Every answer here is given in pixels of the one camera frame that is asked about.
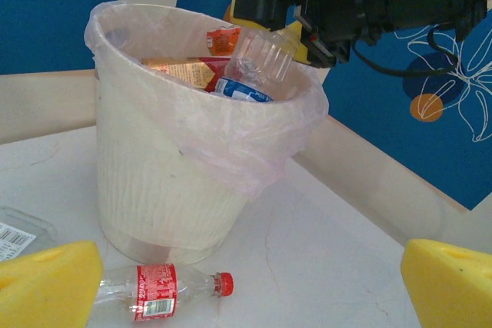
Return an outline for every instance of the plastic bag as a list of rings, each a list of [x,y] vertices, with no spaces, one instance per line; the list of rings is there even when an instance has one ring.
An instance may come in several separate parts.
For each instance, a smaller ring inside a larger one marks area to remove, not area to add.
[[[255,198],[282,176],[285,161],[304,148],[327,115],[314,69],[293,63],[284,96],[254,103],[193,89],[139,62],[209,55],[207,31],[229,25],[179,8],[110,2],[91,12],[85,43],[99,78],[116,84],[167,131],[183,155],[217,181]]]

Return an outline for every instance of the red bottle label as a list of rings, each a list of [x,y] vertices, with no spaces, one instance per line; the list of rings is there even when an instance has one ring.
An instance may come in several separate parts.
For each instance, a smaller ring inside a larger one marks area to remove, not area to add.
[[[169,318],[175,314],[178,281],[173,264],[137,267],[138,296],[135,322]]]

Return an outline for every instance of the blue bottle label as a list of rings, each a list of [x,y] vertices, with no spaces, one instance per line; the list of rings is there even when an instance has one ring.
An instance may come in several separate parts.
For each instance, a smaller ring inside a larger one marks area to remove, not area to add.
[[[217,86],[215,87],[215,92],[236,100],[257,101],[260,103],[273,101],[268,95],[250,88],[241,82],[225,77],[219,78]]]

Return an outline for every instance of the black cable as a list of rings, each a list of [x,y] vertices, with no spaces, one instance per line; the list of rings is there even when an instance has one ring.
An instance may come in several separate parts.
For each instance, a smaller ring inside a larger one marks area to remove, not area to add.
[[[452,64],[449,67],[446,68],[439,68],[439,69],[429,69],[426,71],[399,71],[397,69],[389,69],[385,67],[381,67],[380,65],[374,63],[373,61],[367,59],[364,57],[356,48],[357,41],[359,40],[359,37],[355,37],[352,42],[352,50],[358,56],[366,65],[371,67],[377,72],[384,73],[385,75],[390,75],[394,77],[402,77],[402,78],[422,78],[422,77],[431,77],[431,76],[440,76],[440,75],[445,75],[451,71],[454,71],[457,66],[458,66],[458,57],[454,55],[453,53],[450,53],[444,48],[441,48],[436,44],[436,41],[434,40],[434,31],[439,30],[440,26],[435,26],[430,29],[429,33],[427,33],[427,42],[429,43],[429,46],[433,48],[436,51],[439,51],[443,54],[445,54]]]

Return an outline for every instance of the plastic bottle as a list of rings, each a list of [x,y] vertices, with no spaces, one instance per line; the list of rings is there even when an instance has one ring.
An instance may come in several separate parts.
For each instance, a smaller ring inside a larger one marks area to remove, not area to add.
[[[299,37],[289,28],[276,32],[243,28],[215,91],[230,98],[273,101],[291,65]]]
[[[159,264],[105,272],[89,323],[168,318],[208,297],[232,294],[229,273],[208,276],[187,265]]]

